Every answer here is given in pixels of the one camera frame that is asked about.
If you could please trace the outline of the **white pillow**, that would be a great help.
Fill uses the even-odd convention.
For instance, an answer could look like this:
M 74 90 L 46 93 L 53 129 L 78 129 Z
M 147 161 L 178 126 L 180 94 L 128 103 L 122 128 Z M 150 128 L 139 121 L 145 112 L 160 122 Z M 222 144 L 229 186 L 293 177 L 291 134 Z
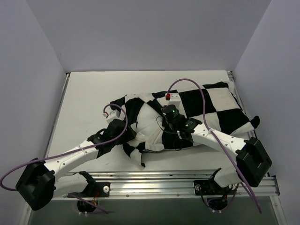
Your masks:
M 141 107 L 136 125 L 136 139 L 150 144 L 162 143 L 163 131 L 157 123 L 159 114 L 144 103 Z

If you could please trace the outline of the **black white checkered pillowcase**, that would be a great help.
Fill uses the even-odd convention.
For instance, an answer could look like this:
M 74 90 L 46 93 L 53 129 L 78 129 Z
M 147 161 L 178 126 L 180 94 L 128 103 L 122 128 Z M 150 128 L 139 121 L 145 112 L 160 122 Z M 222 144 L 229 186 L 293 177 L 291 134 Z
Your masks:
M 228 82 L 205 84 L 199 89 L 191 87 L 171 90 L 171 93 L 176 93 L 181 98 L 180 114 L 201 122 L 205 121 L 210 128 L 228 135 L 240 135 L 250 132 L 260 124 L 258 116 L 250 119 L 245 115 L 237 99 L 232 94 Z M 193 146 L 191 142 L 179 139 L 177 135 L 170 133 L 170 129 L 163 127 L 161 109 L 167 105 L 165 95 L 166 91 L 127 94 L 111 102 L 109 111 L 123 109 L 128 117 L 129 126 L 135 132 L 138 114 L 144 103 L 159 114 L 157 123 L 163 131 L 162 143 L 150 144 L 135 138 L 122 145 L 124 152 L 142 167 L 145 167 L 143 161 L 143 153 L 145 152 L 159 153 L 164 150 L 181 150 Z

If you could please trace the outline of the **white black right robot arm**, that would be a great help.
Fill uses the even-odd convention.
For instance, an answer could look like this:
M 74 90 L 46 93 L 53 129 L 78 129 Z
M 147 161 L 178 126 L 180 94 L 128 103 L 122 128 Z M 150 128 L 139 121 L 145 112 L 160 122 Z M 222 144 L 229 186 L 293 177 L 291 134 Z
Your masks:
M 180 139 L 223 152 L 234 162 L 233 166 L 219 169 L 209 180 L 208 188 L 215 194 L 244 181 L 251 187 L 259 186 L 272 165 L 261 141 L 255 137 L 246 140 L 206 128 L 201 121 L 181 115 L 175 105 L 164 106 L 162 115 Z

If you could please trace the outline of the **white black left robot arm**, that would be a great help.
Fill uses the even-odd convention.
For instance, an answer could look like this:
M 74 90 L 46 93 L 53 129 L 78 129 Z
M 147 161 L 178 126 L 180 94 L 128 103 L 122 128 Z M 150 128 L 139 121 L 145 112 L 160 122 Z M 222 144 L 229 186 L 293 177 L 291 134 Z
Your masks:
M 33 159 L 27 165 L 16 184 L 16 190 L 32 210 L 46 206 L 53 198 L 108 196 L 104 186 L 86 171 L 67 173 L 76 167 L 109 153 L 116 145 L 133 140 L 136 132 L 124 120 L 114 119 L 107 128 L 101 129 L 82 142 L 74 150 L 48 160 Z

